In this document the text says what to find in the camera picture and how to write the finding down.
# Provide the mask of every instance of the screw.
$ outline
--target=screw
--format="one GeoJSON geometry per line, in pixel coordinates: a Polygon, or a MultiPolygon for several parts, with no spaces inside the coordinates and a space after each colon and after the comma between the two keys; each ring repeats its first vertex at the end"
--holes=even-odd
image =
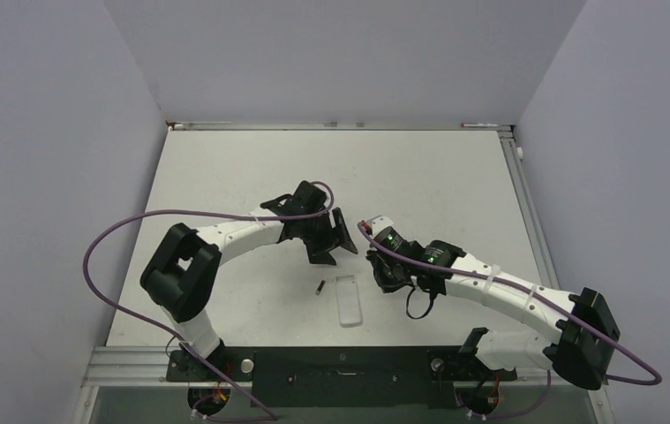
{"type": "Polygon", "coordinates": [[[441,358],[435,358],[434,360],[431,361],[431,369],[434,372],[438,372],[443,366],[444,366],[444,360],[441,358]]]}
{"type": "Polygon", "coordinates": [[[253,371],[254,369],[254,361],[253,360],[242,360],[241,361],[241,372],[244,374],[249,374],[253,371]]]}

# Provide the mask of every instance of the white wall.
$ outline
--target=white wall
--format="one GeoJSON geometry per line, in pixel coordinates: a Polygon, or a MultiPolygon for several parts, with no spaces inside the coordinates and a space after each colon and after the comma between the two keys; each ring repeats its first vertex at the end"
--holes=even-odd
{"type": "Polygon", "coordinates": [[[561,285],[603,292],[665,377],[614,382],[617,419],[670,422],[670,2],[588,1],[516,132],[561,285]]]}
{"type": "MultiPolygon", "coordinates": [[[[82,254],[144,208],[164,132],[102,3],[0,2],[0,422],[70,419],[111,316],[82,254]]],[[[134,236],[94,258],[112,296],[134,236]]]]}
{"type": "Polygon", "coordinates": [[[584,0],[106,0],[169,120],[516,123],[584,0]]]}

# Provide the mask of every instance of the white tabletop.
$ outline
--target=white tabletop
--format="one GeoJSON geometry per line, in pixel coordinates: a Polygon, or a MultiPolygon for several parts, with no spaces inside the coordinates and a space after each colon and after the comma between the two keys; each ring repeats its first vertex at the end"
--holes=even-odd
{"type": "MultiPolygon", "coordinates": [[[[383,294],[365,260],[356,223],[390,217],[407,239],[441,239],[480,260],[539,283],[522,214],[493,131],[209,131],[169,132],[147,210],[188,208],[246,214],[292,193],[306,179],[335,191],[359,255],[334,252],[336,267],[313,266],[291,240],[236,258],[218,271],[208,311],[226,345],[459,345],[471,329],[522,329],[465,299],[440,296],[423,320],[405,316],[408,289],[383,294]],[[355,276],[363,323],[342,328],[335,278],[355,276]],[[314,295],[320,280],[327,284],[314,295]]],[[[217,220],[158,216],[142,223],[120,303],[168,323],[139,287],[139,276],[174,223],[217,220]]],[[[422,314],[423,293],[411,312],[422,314]]],[[[117,312],[108,346],[162,346],[169,335],[117,312]]]]}

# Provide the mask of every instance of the purple cable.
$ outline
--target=purple cable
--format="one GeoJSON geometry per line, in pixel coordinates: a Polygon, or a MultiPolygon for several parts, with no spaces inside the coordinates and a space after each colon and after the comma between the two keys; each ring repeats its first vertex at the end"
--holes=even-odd
{"type": "MultiPolygon", "coordinates": [[[[515,418],[515,417],[521,417],[522,415],[526,415],[528,413],[531,413],[532,411],[538,409],[541,405],[545,403],[547,400],[548,395],[550,395],[550,387],[552,385],[551,381],[551,376],[550,376],[550,371],[547,372],[547,384],[546,384],[546,390],[543,392],[542,396],[532,405],[519,410],[519,411],[514,411],[512,413],[494,413],[492,415],[486,415],[486,420],[504,420],[506,418],[515,418]]],[[[473,415],[477,415],[482,417],[482,414],[475,413],[471,411],[473,415]]]]}
{"type": "MultiPolygon", "coordinates": [[[[391,250],[387,249],[386,247],[384,247],[384,246],[380,245],[379,243],[375,242],[373,240],[373,238],[368,235],[368,232],[366,232],[365,227],[363,225],[363,222],[358,223],[358,229],[360,230],[360,233],[363,234],[363,237],[365,237],[365,239],[368,240],[368,242],[371,244],[371,246],[376,247],[377,249],[382,251],[384,254],[388,254],[389,256],[392,256],[393,258],[395,258],[399,261],[403,261],[403,262],[409,263],[410,265],[415,265],[417,267],[422,267],[422,268],[425,268],[425,269],[431,269],[431,270],[439,271],[439,272],[449,272],[449,273],[452,273],[452,274],[457,274],[459,276],[468,276],[470,278],[487,279],[489,277],[488,275],[479,274],[479,273],[470,272],[470,271],[465,271],[465,270],[462,270],[462,269],[444,268],[444,267],[439,267],[439,266],[436,266],[436,265],[431,265],[429,263],[424,263],[424,262],[421,262],[421,261],[415,261],[413,259],[402,256],[400,254],[396,254],[396,253],[392,252],[391,250]]],[[[509,287],[517,289],[520,292],[524,292],[524,293],[527,293],[527,294],[530,294],[530,292],[531,292],[531,290],[528,289],[527,287],[524,287],[521,284],[515,283],[513,281],[509,281],[509,280],[504,279],[504,278],[495,277],[493,280],[496,283],[507,285],[509,287]]],[[[649,374],[651,374],[654,377],[653,380],[639,380],[639,379],[636,379],[636,378],[621,377],[619,375],[606,375],[605,378],[608,378],[608,379],[616,381],[616,382],[627,382],[629,384],[637,384],[637,385],[640,385],[640,386],[656,386],[657,384],[660,384],[662,382],[662,375],[660,375],[659,372],[657,372],[656,369],[654,369],[651,365],[649,365],[646,362],[644,362],[643,360],[641,360],[641,358],[637,357],[633,352],[626,349],[625,347],[623,347],[621,344],[619,344],[615,340],[612,340],[612,338],[608,337],[606,334],[602,333],[598,329],[595,329],[590,324],[582,321],[580,318],[572,315],[568,311],[564,310],[562,307],[559,307],[558,305],[554,304],[551,300],[541,296],[540,294],[534,292],[534,293],[532,293],[532,297],[539,300],[543,304],[549,306],[555,312],[567,317],[569,320],[574,322],[576,325],[586,329],[587,331],[589,331],[591,334],[593,334],[594,336],[596,336],[600,340],[602,340],[605,343],[611,345],[615,350],[617,350],[618,352],[623,353],[624,355],[626,355],[627,358],[629,358],[630,360],[633,360],[639,367],[643,368],[644,370],[646,370],[646,372],[648,372],[649,374]]]]}
{"type": "Polygon", "coordinates": [[[99,243],[103,241],[110,233],[114,232],[115,230],[127,225],[128,223],[133,223],[135,221],[139,221],[143,218],[147,218],[150,216],[158,216],[158,215],[184,215],[184,216],[206,216],[206,217],[211,217],[211,218],[224,218],[224,219],[232,219],[236,221],[295,221],[298,219],[309,219],[309,218],[315,218],[317,216],[322,216],[328,213],[331,209],[332,206],[335,204],[335,195],[332,193],[332,189],[329,188],[329,185],[321,182],[321,181],[312,181],[312,184],[317,185],[317,186],[322,186],[327,190],[327,195],[329,196],[329,204],[322,209],[319,212],[316,212],[314,214],[308,214],[308,215],[298,215],[298,216],[249,216],[249,215],[232,215],[232,214],[220,214],[220,213],[215,213],[215,212],[202,212],[198,210],[185,210],[185,209],[160,209],[160,210],[152,210],[150,212],[145,212],[144,214],[137,214],[135,216],[130,216],[128,218],[125,218],[118,223],[115,223],[111,225],[109,228],[107,228],[104,232],[98,235],[98,237],[93,240],[93,242],[90,244],[90,246],[87,247],[87,250],[85,251],[85,256],[82,258],[82,276],[85,278],[85,283],[87,284],[87,287],[90,289],[91,292],[100,300],[102,300],[105,304],[109,305],[110,307],[115,308],[116,310],[122,311],[125,314],[131,315],[139,320],[142,320],[144,322],[153,324],[155,327],[158,327],[159,329],[164,329],[167,331],[169,334],[171,334],[173,337],[176,339],[180,340],[183,342],[183,346],[188,351],[194,358],[202,362],[206,367],[210,369],[210,371],[214,372],[217,374],[220,378],[222,378],[225,382],[230,384],[234,389],[240,391],[241,393],[244,394],[249,400],[252,401],[256,406],[261,408],[265,413],[267,413],[267,417],[248,417],[248,418],[237,418],[237,419],[232,419],[232,418],[213,418],[213,417],[207,417],[209,420],[212,421],[218,421],[218,422],[254,422],[254,421],[262,421],[262,420],[277,420],[277,415],[273,413],[266,405],[261,403],[254,395],[249,393],[248,390],[244,389],[243,387],[239,386],[236,382],[234,382],[230,377],[228,377],[226,374],[223,373],[223,371],[219,370],[216,366],[211,364],[209,361],[206,359],[202,358],[201,355],[193,348],[191,347],[188,343],[186,343],[186,340],[178,334],[177,331],[172,329],[171,327],[162,324],[152,318],[149,318],[143,314],[140,314],[138,312],[132,311],[128,307],[123,307],[118,304],[118,302],[115,302],[114,300],[109,299],[104,295],[100,290],[98,290],[98,287],[95,286],[93,283],[93,278],[90,277],[90,270],[88,268],[88,264],[90,262],[90,256],[93,254],[93,250],[95,250],[95,247],[98,246],[99,243]]]}

